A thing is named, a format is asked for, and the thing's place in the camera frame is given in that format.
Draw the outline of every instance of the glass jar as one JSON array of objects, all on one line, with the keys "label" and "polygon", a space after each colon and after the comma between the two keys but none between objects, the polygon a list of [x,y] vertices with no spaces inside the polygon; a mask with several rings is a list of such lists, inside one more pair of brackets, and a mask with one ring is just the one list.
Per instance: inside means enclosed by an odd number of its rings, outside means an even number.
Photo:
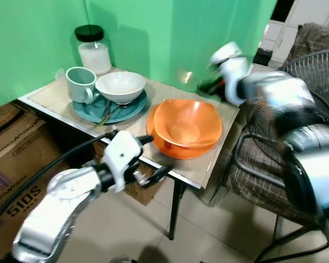
[{"label": "glass jar", "polygon": [[80,41],[78,52],[83,67],[92,70],[96,75],[103,75],[111,69],[109,49],[101,42],[104,30],[97,25],[84,25],[75,29],[75,35]]}]

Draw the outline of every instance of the cardboard box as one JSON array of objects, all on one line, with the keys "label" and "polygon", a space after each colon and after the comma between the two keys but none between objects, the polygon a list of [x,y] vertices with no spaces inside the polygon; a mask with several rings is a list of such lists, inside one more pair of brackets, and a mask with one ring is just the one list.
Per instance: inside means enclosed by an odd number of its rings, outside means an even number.
[{"label": "cardboard box", "polygon": [[[106,144],[103,144],[102,142],[98,141],[94,143],[97,161],[99,161],[103,157],[105,147]],[[142,163],[140,164],[139,170],[147,177],[150,177],[154,173],[154,170],[151,167],[148,167]],[[147,205],[153,199],[158,189],[160,189],[162,183],[163,181],[147,189],[144,189],[137,182],[134,182],[132,184],[127,185],[124,191],[141,204]]]},{"label": "cardboard box", "polygon": [[[13,104],[0,107],[0,206],[59,156],[43,120]],[[57,164],[23,192],[0,218],[0,259],[11,250],[18,229],[44,196],[50,178],[68,168],[64,162]]]}]

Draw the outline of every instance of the table leg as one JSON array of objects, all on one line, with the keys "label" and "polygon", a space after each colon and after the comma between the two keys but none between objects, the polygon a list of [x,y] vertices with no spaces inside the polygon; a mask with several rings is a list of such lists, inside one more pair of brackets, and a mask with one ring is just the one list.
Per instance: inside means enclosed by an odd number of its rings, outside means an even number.
[{"label": "table leg", "polygon": [[186,185],[183,182],[179,180],[174,180],[171,225],[169,227],[169,237],[168,237],[169,240],[174,240],[175,226],[177,224],[180,200],[183,197],[185,189],[186,189]]}]

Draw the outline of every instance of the mug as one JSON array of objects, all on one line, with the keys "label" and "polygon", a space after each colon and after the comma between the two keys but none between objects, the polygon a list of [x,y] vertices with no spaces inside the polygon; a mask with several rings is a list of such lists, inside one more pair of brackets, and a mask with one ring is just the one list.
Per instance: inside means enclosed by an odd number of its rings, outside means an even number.
[{"label": "mug", "polygon": [[66,71],[68,95],[75,101],[85,104],[92,103],[100,93],[93,93],[97,77],[85,67],[72,67]]}]

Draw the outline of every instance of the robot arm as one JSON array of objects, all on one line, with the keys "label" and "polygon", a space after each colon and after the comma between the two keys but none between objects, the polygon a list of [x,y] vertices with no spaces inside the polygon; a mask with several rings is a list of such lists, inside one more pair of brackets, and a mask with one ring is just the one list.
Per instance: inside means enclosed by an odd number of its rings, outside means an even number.
[{"label": "robot arm", "polygon": [[235,43],[211,57],[225,79],[225,97],[239,106],[258,103],[273,121],[284,147],[288,199],[316,216],[329,243],[329,126],[306,84],[282,71],[247,74]]},{"label": "robot arm", "polygon": [[149,178],[136,171],[142,145],[150,141],[151,136],[134,138],[128,131],[119,131],[100,164],[69,169],[53,177],[47,194],[16,235],[12,256],[26,263],[56,262],[76,218],[102,192],[120,192],[134,179],[144,188],[161,181],[170,167],[159,169]]}]

